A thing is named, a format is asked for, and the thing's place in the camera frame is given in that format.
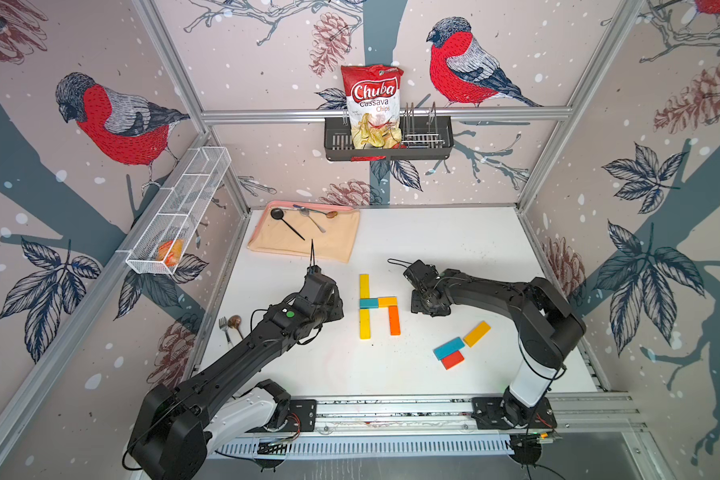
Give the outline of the small teal block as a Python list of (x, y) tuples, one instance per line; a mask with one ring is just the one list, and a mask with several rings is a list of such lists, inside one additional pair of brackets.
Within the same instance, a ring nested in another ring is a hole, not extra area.
[(359, 300), (360, 309), (378, 309), (379, 300), (377, 298), (362, 298)]

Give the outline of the orange block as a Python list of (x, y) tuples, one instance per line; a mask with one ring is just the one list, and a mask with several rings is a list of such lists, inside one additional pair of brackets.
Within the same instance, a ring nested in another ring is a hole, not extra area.
[(396, 305), (387, 308), (389, 318), (389, 329), (391, 336), (399, 336), (401, 334), (401, 324), (399, 310)]

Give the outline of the yellow block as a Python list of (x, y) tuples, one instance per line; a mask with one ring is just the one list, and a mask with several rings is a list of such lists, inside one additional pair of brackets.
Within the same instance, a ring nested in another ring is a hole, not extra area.
[(370, 280), (368, 274), (359, 276), (359, 293), (361, 299), (370, 299)]
[(359, 310), (359, 338), (369, 340), (371, 338), (371, 317), (369, 309)]

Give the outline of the small amber block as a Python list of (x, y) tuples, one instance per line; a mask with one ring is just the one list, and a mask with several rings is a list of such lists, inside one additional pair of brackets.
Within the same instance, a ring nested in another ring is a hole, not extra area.
[(397, 305), (397, 298), (396, 297), (379, 297), (377, 299), (378, 307), (379, 308), (389, 308), (391, 306)]

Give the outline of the teal long block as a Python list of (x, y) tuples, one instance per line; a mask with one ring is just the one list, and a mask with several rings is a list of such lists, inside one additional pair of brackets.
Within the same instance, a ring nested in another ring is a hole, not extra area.
[(460, 351), (465, 346), (464, 341), (460, 337), (456, 337), (443, 345), (435, 348), (433, 353), (438, 360), (443, 360), (446, 357)]

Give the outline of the amber long block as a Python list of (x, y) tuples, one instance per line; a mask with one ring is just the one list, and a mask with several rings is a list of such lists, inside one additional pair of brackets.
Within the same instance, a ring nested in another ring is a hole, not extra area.
[(491, 326), (482, 321), (475, 326), (464, 338), (463, 342), (470, 348), (474, 347), (489, 331)]

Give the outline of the red block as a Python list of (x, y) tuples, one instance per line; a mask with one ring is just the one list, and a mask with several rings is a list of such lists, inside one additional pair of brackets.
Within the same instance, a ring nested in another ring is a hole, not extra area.
[(455, 351), (452, 354), (445, 356), (441, 359), (441, 363), (446, 370), (450, 370), (456, 365), (461, 364), (465, 360), (463, 354), (460, 351)]

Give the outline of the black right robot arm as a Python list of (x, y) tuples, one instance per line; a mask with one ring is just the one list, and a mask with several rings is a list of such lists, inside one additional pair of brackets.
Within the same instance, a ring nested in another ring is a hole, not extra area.
[(564, 361), (586, 333), (584, 321), (545, 278), (504, 282), (474, 277), (455, 269), (438, 272), (417, 260), (404, 277), (412, 285), (411, 312), (430, 317), (451, 314), (453, 305), (469, 306), (507, 317), (517, 330), (523, 359), (514, 379), (487, 407), (473, 407), (483, 429), (530, 427), (549, 403), (545, 396), (564, 375)]

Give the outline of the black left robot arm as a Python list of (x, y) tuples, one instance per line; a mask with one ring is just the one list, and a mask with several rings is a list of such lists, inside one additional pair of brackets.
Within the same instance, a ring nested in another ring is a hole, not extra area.
[(258, 383), (240, 399), (233, 396), (268, 363), (342, 317), (337, 283), (319, 266), (308, 267), (301, 290), (265, 309), (226, 354), (174, 388), (158, 385), (147, 393), (127, 456), (152, 479), (191, 479), (211, 447), (273, 418), (284, 420), (290, 396), (273, 381)]

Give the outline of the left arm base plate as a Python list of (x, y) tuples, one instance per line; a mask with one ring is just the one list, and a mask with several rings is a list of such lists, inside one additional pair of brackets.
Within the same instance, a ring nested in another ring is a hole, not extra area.
[(251, 433), (304, 433), (313, 432), (317, 417), (317, 401), (314, 399), (290, 400), (287, 407), (276, 408), (273, 419)]

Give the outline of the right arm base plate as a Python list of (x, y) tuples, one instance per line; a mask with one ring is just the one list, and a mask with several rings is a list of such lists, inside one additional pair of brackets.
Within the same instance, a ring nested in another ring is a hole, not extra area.
[(535, 407), (502, 396), (473, 397), (471, 406), (471, 418), (479, 430), (557, 428), (557, 420), (546, 397), (542, 397)]

